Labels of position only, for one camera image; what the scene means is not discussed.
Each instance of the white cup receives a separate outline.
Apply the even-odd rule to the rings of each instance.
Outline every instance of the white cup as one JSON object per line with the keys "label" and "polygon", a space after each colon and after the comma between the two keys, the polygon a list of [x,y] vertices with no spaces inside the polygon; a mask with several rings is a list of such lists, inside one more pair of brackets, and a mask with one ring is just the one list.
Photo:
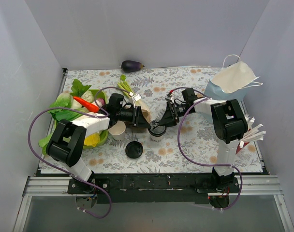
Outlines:
{"label": "white cup", "polygon": [[124,124],[123,121],[118,121],[115,125],[108,129],[108,132],[115,140],[123,140],[126,137],[126,124]]}

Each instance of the carrot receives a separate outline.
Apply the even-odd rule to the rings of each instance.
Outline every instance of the carrot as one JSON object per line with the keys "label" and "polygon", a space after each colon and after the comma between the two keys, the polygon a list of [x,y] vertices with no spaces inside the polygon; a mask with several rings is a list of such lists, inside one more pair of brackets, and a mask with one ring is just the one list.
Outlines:
{"label": "carrot", "polygon": [[85,101],[84,99],[82,99],[82,98],[80,98],[78,96],[73,96],[73,98],[76,101],[78,101],[80,104],[82,104],[84,107],[86,107],[90,112],[96,113],[96,112],[99,111],[99,108],[96,105],[94,105],[94,104],[92,104],[90,102],[87,102],[87,101]]}

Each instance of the gray floor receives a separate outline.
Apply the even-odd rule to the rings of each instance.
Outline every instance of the gray floor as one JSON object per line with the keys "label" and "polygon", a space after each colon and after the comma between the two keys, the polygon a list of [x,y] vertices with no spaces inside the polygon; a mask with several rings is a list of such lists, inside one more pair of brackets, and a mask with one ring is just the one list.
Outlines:
{"label": "gray floor", "polygon": [[[104,213],[107,205],[95,205]],[[33,197],[25,232],[284,231],[273,196],[241,196],[220,213],[191,203],[116,203],[105,219],[78,211],[75,197]]]}

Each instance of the floral tablecloth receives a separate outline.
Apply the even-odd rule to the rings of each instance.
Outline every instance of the floral tablecloth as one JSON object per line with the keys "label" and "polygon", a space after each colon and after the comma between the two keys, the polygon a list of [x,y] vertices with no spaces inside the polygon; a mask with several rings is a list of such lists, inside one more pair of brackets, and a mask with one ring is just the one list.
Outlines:
{"label": "floral tablecloth", "polygon": [[[143,69],[139,72],[126,74],[127,82],[136,93],[140,93],[144,102],[151,110],[151,120],[161,118],[165,111],[164,96],[175,87],[193,87],[204,91],[209,79],[220,68],[157,68]],[[91,88],[108,86],[117,87],[121,70],[78,70],[69,71],[64,91],[70,91],[75,78]],[[108,89],[110,96],[117,90]],[[201,167],[183,158],[177,147],[178,127],[167,129],[165,137],[160,142],[150,139],[147,130],[126,129],[126,139],[115,141],[111,135],[106,143],[94,149],[84,150],[83,161],[95,173],[197,173],[211,172],[210,167]],[[131,141],[139,141],[144,147],[142,156],[129,159],[125,147]],[[192,114],[187,116],[181,130],[181,142],[184,152],[194,161],[200,163],[216,163],[218,140],[210,125],[203,116]],[[50,157],[45,158],[56,166],[59,162]],[[242,172],[262,172],[256,147],[250,143],[237,155],[235,165]],[[41,173],[57,174],[60,171],[42,164]]]}

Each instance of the white wall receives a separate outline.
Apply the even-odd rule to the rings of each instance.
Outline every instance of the white wall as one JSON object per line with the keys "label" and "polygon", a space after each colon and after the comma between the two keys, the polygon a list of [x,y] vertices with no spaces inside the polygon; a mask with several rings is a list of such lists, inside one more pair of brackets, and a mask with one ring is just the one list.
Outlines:
{"label": "white wall", "polygon": [[[13,229],[27,176],[38,165],[27,144],[29,124],[56,98],[61,77],[26,3],[0,0],[0,232]],[[35,126],[35,146],[48,124],[46,115]]]}
{"label": "white wall", "polygon": [[294,0],[269,2],[241,57],[264,83],[245,103],[265,126],[259,146],[280,179],[294,224]]}
{"label": "white wall", "polygon": [[268,0],[26,0],[63,68],[220,66]]}

